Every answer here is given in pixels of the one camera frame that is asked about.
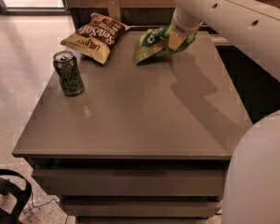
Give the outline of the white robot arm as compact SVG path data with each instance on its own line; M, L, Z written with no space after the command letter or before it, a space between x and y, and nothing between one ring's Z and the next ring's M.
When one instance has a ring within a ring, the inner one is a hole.
M174 0L180 35L203 21L258 66L242 75L242 89L261 101L280 87L280 8L257 0ZM280 110L256 122L232 153L221 224L280 224Z

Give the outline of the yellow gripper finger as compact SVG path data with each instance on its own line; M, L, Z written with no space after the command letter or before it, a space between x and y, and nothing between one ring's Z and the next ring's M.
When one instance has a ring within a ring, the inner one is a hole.
M177 50L185 39L186 37L184 35L180 35L178 32L173 30L169 35L169 48Z

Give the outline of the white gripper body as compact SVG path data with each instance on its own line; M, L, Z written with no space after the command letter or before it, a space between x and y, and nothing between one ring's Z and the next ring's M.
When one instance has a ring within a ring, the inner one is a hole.
M200 26L202 21L189 15L183 8L176 7L172 20L172 35L186 37L195 34Z

